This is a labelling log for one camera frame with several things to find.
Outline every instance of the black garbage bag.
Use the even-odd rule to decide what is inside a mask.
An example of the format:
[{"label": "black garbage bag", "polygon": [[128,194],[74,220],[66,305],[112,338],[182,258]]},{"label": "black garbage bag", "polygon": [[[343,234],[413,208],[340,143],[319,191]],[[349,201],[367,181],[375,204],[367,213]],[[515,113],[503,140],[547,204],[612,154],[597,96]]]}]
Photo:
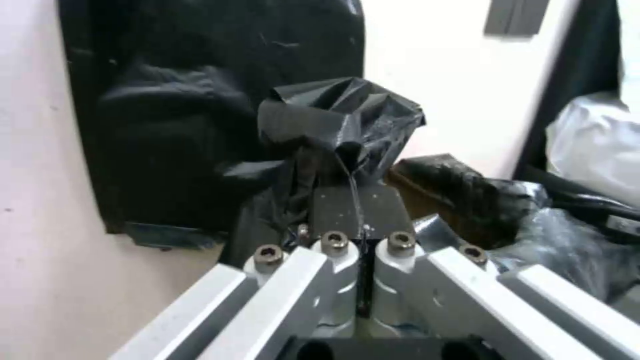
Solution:
[{"label": "black garbage bag", "polygon": [[221,260],[242,266],[260,245],[297,246],[294,226],[306,221],[314,188],[350,186],[358,209],[357,186],[378,182],[424,124],[418,104],[363,79],[275,88],[258,127],[285,165],[277,182],[243,206]]},{"label": "black garbage bag", "polygon": [[[108,199],[101,214],[142,245],[206,247],[204,235],[226,237],[241,204],[290,168],[260,142],[269,90],[362,76],[362,9],[358,0],[153,0],[131,17],[93,129],[108,169],[92,177]],[[174,241],[180,233],[189,240]]]},{"label": "black garbage bag", "polygon": [[520,222],[513,245],[491,250],[500,272],[542,264],[594,297],[609,301],[640,281],[640,247],[611,243],[562,209],[541,209]]},{"label": "black garbage bag", "polygon": [[450,154],[402,159],[393,172],[464,219],[461,226],[486,230],[479,236],[488,234],[492,239],[476,245],[489,248],[513,242],[521,219],[551,204],[540,184],[487,179]]}]

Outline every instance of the plastic sheet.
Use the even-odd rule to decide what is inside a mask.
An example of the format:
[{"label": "plastic sheet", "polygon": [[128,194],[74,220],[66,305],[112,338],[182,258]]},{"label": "plastic sheet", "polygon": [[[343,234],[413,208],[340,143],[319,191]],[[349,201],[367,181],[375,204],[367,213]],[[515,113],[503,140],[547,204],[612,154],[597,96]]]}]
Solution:
[{"label": "plastic sheet", "polygon": [[296,246],[292,226],[307,218],[315,187],[350,186],[358,211],[356,187],[379,181],[424,123],[418,104],[363,79],[275,88],[260,106],[258,127],[286,170],[243,206],[222,261],[240,265],[265,243]]},{"label": "plastic sheet", "polygon": [[[592,296],[610,302],[640,280],[640,248],[609,243],[561,209],[541,209],[520,222],[515,243],[487,251],[500,273],[541,264]],[[438,215],[413,222],[427,252],[458,248],[461,239]]]},{"label": "plastic sheet", "polygon": [[[551,199],[539,184],[485,179],[450,155],[405,159],[393,171],[447,203],[455,218],[482,224],[488,230],[481,233],[483,237],[495,236],[482,244],[473,242],[485,245],[501,272],[542,264],[600,300],[612,300],[640,280],[640,247],[615,244],[616,238],[606,237],[563,209],[551,208]],[[598,213],[605,208],[625,209],[589,195],[565,194],[556,202],[573,208],[581,205],[580,213],[586,212],[585,207]],[[413,226],[417,241],[428,252],[458,248],[467,240],[438,215],[415,220]]]},{"label": "plastic sheet", "polygon": [[547,170],[640,208],[640,115],[618,95],[572,100],[547,127]]},{"label": "plastic sheet", "polygon": [[493,246],[513,241],[519,221],[550,205],[540,184],[487,179],[449,154],[401,160],[393,167],[457,217],[488,229]]},{"label": "plastic sheet", "polygon": [[[101,214],[108,224],[135,224],[129,234],[144,245],[153,246],[156,225],[225,238],[241,204],[291,169],[289,154],[270,152],[258,136],[269,90],[362,75],[360,3],[154,0],[128,11],[111,70],[99,74],[118,74],[99,100],[100,121],[79,119],[91,123],[85,143],[99,138],[92,154],[100,163],[88,162]],[[198,239],[192,246],[212,241]]]}]

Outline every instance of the black fabric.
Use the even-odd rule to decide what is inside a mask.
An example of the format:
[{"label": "black fabric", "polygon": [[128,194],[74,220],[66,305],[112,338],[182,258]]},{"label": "black fabric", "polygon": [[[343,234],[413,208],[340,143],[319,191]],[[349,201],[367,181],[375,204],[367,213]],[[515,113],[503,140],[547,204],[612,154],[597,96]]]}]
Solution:
[{"label": "black fabric", "polygon": [[350,189],[344,211],[356,213],[365,236],[358,188],[377,183],[424,124],[418,104],[360,78],[275,88],[260,105],[258,127],[269,152],[285,160],[276,181],[244,204],[221,260],[242,267],[267,243],[292,250],[294,226],[307,220],[321,186]]},{"label": "black fabric", "polygon": [[60,17],[111,232],[229,232],[282,171],[256,125],[269,89],[363,72],[358,0],[61,0]]}]

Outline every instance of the bolt head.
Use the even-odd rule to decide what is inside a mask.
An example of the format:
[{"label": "bolt head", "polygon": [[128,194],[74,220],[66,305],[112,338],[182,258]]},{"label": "bolt head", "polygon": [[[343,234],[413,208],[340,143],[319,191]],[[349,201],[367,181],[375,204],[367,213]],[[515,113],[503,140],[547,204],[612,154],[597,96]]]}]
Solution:
[{"label": "bolt head", "polygon": [[395,231],[389,235],[388,252],[397,258],[409,258],[415,253],[415,237],[406,231]]},{"label": "bolt head", "polygon": [[283,258],[282,249],[278,245],[267,244],[256,249],[253,263],[259,273],[271,274],[282,264]]},{"label": "bolt head", "polygon": [[349,249],[349,238],[340,231],[328,231],[320,239],[322,252],[331,258],[339,258]]},{"label": "bolt head", "polygon": [[471,262],[473,262],[474,264],[478,266],[486,265],[487,258],[486,253],[483,249],[475,245],[466,244],[458,248],[458,251],[460,251],[461,254],[463,254],[467,259],[471,260]]}]

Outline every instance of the metal frame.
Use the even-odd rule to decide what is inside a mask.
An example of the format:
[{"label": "metal frame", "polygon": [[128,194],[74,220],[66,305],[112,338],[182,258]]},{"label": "metal frame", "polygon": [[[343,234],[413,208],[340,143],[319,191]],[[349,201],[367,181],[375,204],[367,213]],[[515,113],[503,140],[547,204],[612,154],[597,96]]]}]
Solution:
[{"label": "metal frame", "polygon": [[333,265],[298,247],[198,359],[274,359],[293,336],[310,336],[333,301]]},{"label": "metal frame", "polygon": [[194,359],[257,289],[244,272],[216,265],[110,359]]},{"label": "metal frame", "polygon": [[640,359],[638,325],[544,266],[498,280],[603,358]]}]

